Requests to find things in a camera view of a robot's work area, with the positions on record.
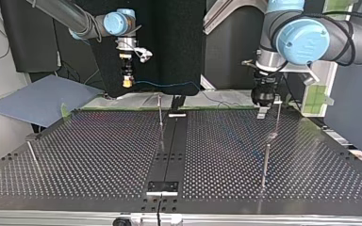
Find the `metal table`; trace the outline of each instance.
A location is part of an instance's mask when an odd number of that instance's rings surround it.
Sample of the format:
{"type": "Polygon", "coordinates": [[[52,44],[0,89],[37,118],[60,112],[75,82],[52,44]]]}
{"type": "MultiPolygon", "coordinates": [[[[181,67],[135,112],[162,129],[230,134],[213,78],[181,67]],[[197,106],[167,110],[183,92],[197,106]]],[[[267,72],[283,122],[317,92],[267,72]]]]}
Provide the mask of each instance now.
{"type": "Polygon", "coordinates": [[[362,162],[295,111],[278,126],[275,111],[256,113],[190,110],[161,128],[156,111],[75,112],[31,143],[38,161],[26,145],[2,157],[0,220],[362,223],[362,162]],[[177,196],[147,196],[152,182],[176,183],[177,196]]]}

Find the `metal post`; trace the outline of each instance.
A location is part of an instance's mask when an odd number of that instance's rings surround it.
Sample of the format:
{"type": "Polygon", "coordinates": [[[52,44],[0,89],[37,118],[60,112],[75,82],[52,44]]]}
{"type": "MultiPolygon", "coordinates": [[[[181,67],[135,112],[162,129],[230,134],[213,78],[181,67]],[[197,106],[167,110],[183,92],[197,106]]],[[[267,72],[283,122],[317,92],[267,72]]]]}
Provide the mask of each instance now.
{"type": "Polygon", "coordinates": [[[270,157],[270,148],[271,144],[267,144],[266,152],[264,154],[264,169],[263,169],[263,178],[261,180],[261,186],[264,188],[266,187],[266,176],[267,176],[267,169],[269,167],[269,157],[270,157]]]}
{"type": "Polygon", "coordinates": [[[34,153],[34,149],[32,148],[31,142],[28,141],[28,142],[27,142],[27,145],[28,145],[28,149],[29,149],[30,152],[31,152],[32,158],[34,159],[34,161],[37,162],[38,159],[37,159],[37,156],[36,156],[35,153],[34,153]]]}
{"type": "Polygon", "coordinates": [[[160,94],[157,95],[157,101],[158,101],[158,114],[160,117],[160,127],[163,127],[163,114],[162,114],[162,110],[161,110],[161,96],[160,94]]]}
{"type": "Polygon", "coordinates": [[[85,11],[67,0],[27,0],[37,8],[69,27],[76,33],[85,32],[89,20],[85,11]]]}

